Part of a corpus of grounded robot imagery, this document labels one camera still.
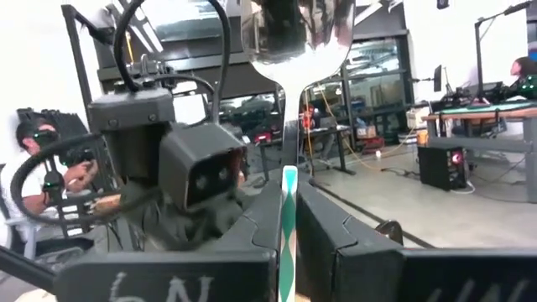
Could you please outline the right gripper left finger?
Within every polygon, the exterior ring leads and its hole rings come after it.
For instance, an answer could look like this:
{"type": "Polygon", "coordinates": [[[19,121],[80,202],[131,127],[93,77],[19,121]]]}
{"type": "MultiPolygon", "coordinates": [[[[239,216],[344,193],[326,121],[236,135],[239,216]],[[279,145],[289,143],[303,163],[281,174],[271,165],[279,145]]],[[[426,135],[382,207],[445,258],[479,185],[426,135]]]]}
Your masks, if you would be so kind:
{"type": "Polygon", "coordinates": [[[215,302],[278,299],[281,206],[279,183],[271,180],[213,245],[227,258],[213,281],[215,302]]]}

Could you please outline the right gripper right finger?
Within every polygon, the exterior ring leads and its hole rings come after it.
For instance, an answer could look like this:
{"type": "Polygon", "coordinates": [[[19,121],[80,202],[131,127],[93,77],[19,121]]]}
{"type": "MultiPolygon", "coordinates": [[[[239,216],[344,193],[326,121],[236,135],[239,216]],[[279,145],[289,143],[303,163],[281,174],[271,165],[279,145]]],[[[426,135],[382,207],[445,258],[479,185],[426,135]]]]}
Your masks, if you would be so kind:
{"type": "Polygon", "coordinates": [[[393,302],[402,256],[398,243],[301,182],[297,233],[313,301],[393,302]]]}

